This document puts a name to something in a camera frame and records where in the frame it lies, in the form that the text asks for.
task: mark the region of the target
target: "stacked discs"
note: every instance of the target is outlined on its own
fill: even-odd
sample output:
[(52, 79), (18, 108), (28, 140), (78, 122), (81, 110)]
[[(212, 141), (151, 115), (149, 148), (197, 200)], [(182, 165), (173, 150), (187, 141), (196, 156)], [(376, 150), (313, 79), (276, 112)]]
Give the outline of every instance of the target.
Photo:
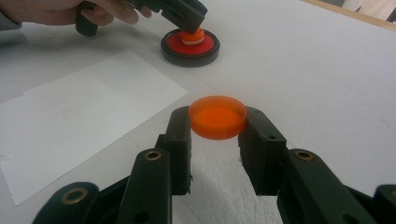
[(220, 42), (212, 33), (198, 28), (194, 34), (174, 30), (161, 42), (163, 57), (175, 65), (199, 67), (212, 63), (219, 55)]

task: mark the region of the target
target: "black round base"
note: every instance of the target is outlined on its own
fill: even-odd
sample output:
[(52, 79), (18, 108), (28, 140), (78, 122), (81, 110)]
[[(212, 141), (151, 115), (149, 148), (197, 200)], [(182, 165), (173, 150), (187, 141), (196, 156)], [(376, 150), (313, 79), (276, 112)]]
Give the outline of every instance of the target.
[(185, 53), (176, 52), (173, 49), (171, 49), (167, 45), (167, 40), (170, 36), (175, 35), (179, 32), (180, 30), (171, 31), (168, 34), (166, 34), (163, 37), (163, 40), (161, 41), (161, 47), (163, 49), (163, 57), (165, 58), (166, 61), (182, 67), (200, 67), (212, 63), (218, 58), (220, 42), (215, 35), (208, 32), (207, 30), (204, 30), (205, 34), (210, 36), (210, 38), (212, 38), (214, 42), (213, 47), (209, 51), (206, 51), (204, 53), (197, 53), (197, 54), (185, 54)]

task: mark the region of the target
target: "orange disc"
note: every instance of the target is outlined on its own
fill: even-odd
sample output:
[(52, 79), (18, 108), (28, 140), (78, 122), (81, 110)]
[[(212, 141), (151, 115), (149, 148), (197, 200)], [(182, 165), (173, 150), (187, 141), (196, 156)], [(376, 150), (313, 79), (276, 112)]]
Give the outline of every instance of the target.
[(205, 39), (205, 32), (203, 29), (198, 28), (194, 34), (187, 33), (185, 31), (181, 32), (181, 40), (185, 45), (199, 45)]
[(200, 136), (222, 140), (245, 129), (248, 111), (239, 101), (227, 96), (201, 98), (189, 109), (191, 128)]

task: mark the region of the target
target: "brass screw insert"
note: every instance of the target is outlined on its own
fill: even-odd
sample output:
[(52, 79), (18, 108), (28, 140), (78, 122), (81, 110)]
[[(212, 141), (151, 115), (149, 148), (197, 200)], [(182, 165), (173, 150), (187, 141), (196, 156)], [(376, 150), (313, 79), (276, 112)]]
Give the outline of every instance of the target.
[(163, 154), (159, 151), (150, 151), (146, 153), (145, 158), (147, 161), (156, 161), (158, 160)]
[(74, 204), (81, 202), (88, 195), (85, 188), (74, 188), (67, 191), (62, 197), (62, 203)]
[(302, 161), (312, 161), (315, 157), (314, 154), (312, 154), (309, 151), (304, 151), (304, 150), (298, 150), (294, 153), (294, 155), (302, 160)]

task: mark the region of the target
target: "finger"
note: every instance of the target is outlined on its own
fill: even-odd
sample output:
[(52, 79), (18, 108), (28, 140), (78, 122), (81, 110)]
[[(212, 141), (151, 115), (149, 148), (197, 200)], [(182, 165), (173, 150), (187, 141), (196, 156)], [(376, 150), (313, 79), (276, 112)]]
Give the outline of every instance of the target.
[(32, 15), (34, 16), (29, 21), (46, 25), (68, 25), (76, 22), (77, 12), (75, 8), (70, 8), (61, 11), (40, 11)]
[(149, 9), (148, 7), (141, 7), (139, 9), (139, 12), (146, 18), (150, 18), (152, 15), (151, 9)]
[(136, 11), (124, 1), (119, 0), (92, 0), (119, 20), (135, 24), (139, 20)]
[(96, 25), (100, 26), (105, 26), (108, 25), (109, 23), (114, 21), (114, 17), (109, 14), (104, 14), (104, 15), (96, 15), (94, 11), (89, 10), (89, 9), (83, 9), (81, 10), (81, 14), (87, 18), (89, 21), (95, 23)]
[(98, 6), (98, 5), (95, 5), (93, 7), (92, 11), (96, 16), (110, 15), (110, 13), (108, 13), (108, 11), (106, 11), (104, 8), (102, 8), (101, 6)]

